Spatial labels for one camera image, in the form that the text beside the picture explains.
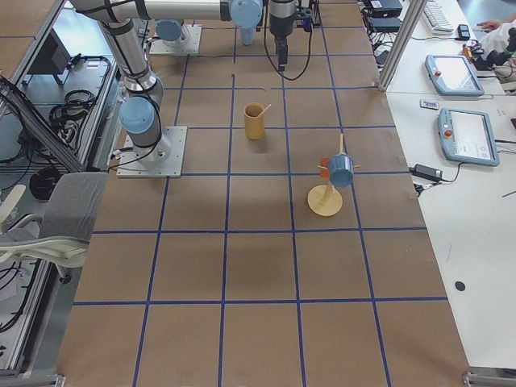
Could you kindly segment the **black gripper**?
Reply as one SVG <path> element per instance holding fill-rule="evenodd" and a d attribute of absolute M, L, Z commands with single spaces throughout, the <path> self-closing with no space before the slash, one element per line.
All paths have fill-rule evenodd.
<path fill-rule="evenodd" d="M 278 71 L 283 73 L 285 71 L 285 66 L 288 63 L 288 41 L 286 37 L 282 37 L 279 35 L 275 36 L 275 49 L 278 63 Z"/>

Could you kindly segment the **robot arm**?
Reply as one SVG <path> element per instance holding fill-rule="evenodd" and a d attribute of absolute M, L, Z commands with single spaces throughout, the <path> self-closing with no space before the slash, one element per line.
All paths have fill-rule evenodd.
<path fill-rule="evenodd" d="M 76 11 L 98 22 L 120 66 L 128 99 L 119 120 L 132 143 L 133 157 L 118 166 L 127 177 L 178 177 L 185 150 L 186 127 L 160 121 L 163 85 L 151 70 L 139 42 L 134 19 L 232 21 L 240 28 L 269 23 L 280 66 L 288 60 L 288 36 L 298 16 L 295 1 L 75 1 Z"/>
<path fill-rule="evenodd" d="M 167 45 L 186 44 L 189 33 L 183 22 L 176 19 L 160 19 L 155 25 L 156 35 Z"/>

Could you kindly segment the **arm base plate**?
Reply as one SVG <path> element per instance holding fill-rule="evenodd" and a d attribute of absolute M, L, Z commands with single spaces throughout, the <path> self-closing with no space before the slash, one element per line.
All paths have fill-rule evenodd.
<path fill-rule="evenodd" d="M 122 166 L 116 169 L 116 175 L 120 178 L 180 177 L 187 132 L 187 126 L 163 127 L 160 142 L 148 156 L 149 150 L 134 148 L 130 136 L 126 135 L 124 146 L 131 150 L 121 155 Z"/>
<path fill-rule="evenodd" d="M 165 33 L 163 39 L 158 32 L 150 43 L 152 56 L 197 56 L 202 35 L 201 24 L 183 24 L 173 28 L 174 33 Z"/>

